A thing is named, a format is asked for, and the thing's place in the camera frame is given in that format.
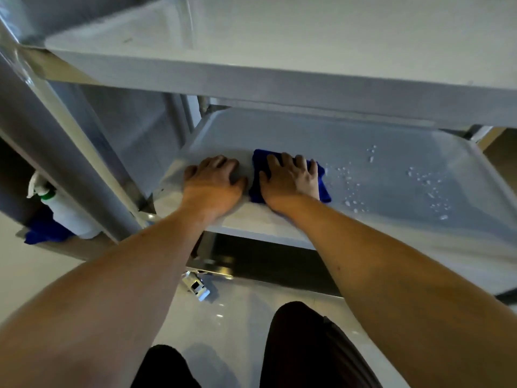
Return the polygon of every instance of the hand on blue cloth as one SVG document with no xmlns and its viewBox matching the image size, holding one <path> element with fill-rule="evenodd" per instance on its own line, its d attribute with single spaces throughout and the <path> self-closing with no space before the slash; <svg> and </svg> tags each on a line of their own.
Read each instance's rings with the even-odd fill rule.
<svg viewBox="0 0 517 388">
<path fill-rule="evenodd" d="M 250 200 L 254 203 L 261 203 L 265 204 L 264 198 L 261 193 L 260 188 L 260 172 L 263 171 L 266 173 L 268 179 L 271 177 L 271 170 L 269 169 L 267 156 L 268 155 L 274 155 L 276 159 L 278 160 L 280 166 L 284 166 L 284 160 L 282 158 L 281 153 L 275 153 L 272 151 L 266 151 L 263 149 L 256 149 L 253 153 L 253 167 L 254 167 L 254 179 L 253 179 L 253 185 L 251 186 L 251 189 L 249 190 Z M 286 156 L 288 158 L 287 160 L 293 161 L 293 158 L 289 155 Z M 306 161 L 307 163 L 307 169 L 310 169 L 311 163 L 309 161 Z M 330 203 L 332 201 L 332 198 L 330 197 L 327 188 L 325 187 L 325 184 L 323 183 L 322 177 L 325 175 L 325 169 L 322 168 L 319 164 L 317 164 L 317 177 L 318 177 L 318 187 L 319 187 L 319 195 L 320 195 L 320 201 L 323 203 Z"/>
</svg>

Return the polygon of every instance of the microfiber cloth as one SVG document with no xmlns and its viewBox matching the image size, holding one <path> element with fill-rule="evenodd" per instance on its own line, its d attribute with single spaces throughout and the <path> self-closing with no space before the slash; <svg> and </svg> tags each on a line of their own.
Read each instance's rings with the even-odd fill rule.
<svg viewBox="0 0 517 388">
<path fill-rule="evenodd" d="M 255 177 L 253 179 L 253 185 L 250 188 L 249 194 L 250 194 L 250 200 L 253 203 L 261 203 L 265 204 L 264 198 L 262 197 L 262 194 L 260 192 L 260 179 L 259 179 L 259 172 L 263 171 L 266 173 L 268 178 L 271 178 L 271 170 L 269 170 L 269 165 L 267 164 L 267 156 L 273 154 L 276 156 L 278 161 L 281 165 L 282 163 L 282 154 L 281 153 L 274 153 L 271 151 L 266 151 L 264 149 L 256 149 L 253 153 L 253 167 L 255 169 Z M 325 184 L 323 183 L 322 177 L 325 175 L 325 169 L 320 166 L 318 163 L 318 185 L 320 186 L 320 201 L 323 203 L 330 203 L 332 201 L 332 198 L 327 192 L 327 188 L 325 188 Z"/>
</svg>

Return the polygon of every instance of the dark pants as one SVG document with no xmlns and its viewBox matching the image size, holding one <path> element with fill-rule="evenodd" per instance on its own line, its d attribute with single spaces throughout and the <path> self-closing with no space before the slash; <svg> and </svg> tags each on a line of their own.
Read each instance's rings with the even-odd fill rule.
<svg viewBox="0 0 517 388">
<path fill-rule="evenodd" d="M 147 352 L 131 387 L 144 386 L 200 385 L 176 350 L 159 345 Z M 275 313 L 267 337 L 260 386 L 381 387 L 344 332 L 302 302 L 285 304 Z"/>
</svg>

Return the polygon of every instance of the finger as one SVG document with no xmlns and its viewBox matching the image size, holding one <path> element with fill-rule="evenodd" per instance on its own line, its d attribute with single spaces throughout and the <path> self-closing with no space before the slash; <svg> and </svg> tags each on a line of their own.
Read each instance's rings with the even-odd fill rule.
<svg viewBox="0 0 517 388">
<path fill-rule="evenodd" d="M 237 159 L 228 159 L 221 166 L 221 170 L 229 177 L 239 167 L 239 161 Z"/>
<path fill-rule="evenodd" d="M 248 186 L 248 177 L 241 177 L 234 184 L 234 188 L 237 188 L 241 193 L 244 193 Z"/>
<path fill-rule="evenodd" d="M 197 167 L 197 171 L 200 172 L 205 167 L 207 167 L 211 160 L 212 160 L 212 158 L 205 158 L 205 159 L 203 159 L 201 161 L 201 163 L 199 164 L 199 166 Z"/>
<path fill-rule="evenodd" d="M 267 156 L 267 164 L 269 165 L 269 169 L 271 171 L 276 170 L 280 167 L 280 162 L 275 155 L 269 154 Z"/>
<path fill-rule="evenodd" d="M 218 168 L 221 167 L 221 165 L 226 162 L 226 156 L 224 155 L 218 155 L 215 158 L 213 158 L 210 163 L 208 164 L 211 168 Z"/>
<path fill-rule="evenodd" d="M 284 162 L 284 167 L 289 170 L 294 170 L 294 162 L 293 157 L 288 153 L 282 153 L 282 162 Z"/>
<path fill-rule="evenodd" d="M 267 174 L 263 171 L 260 171 L 258 174 L 258 180 L 260 181 L 260 187 L 261 189 L 266 186 L 266 184 L 269 182 L 267 179 Z"/>
<path fill-rule="evenodd" d="M 307 161 L 301 155 L 295 157 L 296 167 L 302 170 L 307 170 Z"/>
<path fill-rule="evenodd" d="M 194 174 L 196 173 L 196 170 L 196 165 L 187 166 L 187 168 L 185 169 L 185 173 L 183 174 L 183 180 L 189 181 L 192 178 L 192 176 L 194 176 Z"/>
<path fill-rule="evenodd" d="M 311 159 L 311 167 L 309 169 L 309 174 L 312 175 L 313 177 L 318 176 L 318 164 L 316 163 L 316 161 L 314 159 Z"/>
</svg>

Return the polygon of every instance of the glossy floor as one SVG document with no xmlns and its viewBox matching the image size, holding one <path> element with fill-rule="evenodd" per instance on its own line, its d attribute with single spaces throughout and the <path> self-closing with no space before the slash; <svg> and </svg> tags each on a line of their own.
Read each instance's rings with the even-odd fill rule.
<svg viewBox="0 0 517 388">
<path fill-rule="evenodd" d="M 181 352 L 203 388 L 257 387 L 269 324 L 280 306 L 294 300 L 340 326 L 384 388 L 407 387 L 342 299 L 250 280 L 203 280 L 212 294 L 199 302 L 180 285 L 155 340 Z"/>
</svg>

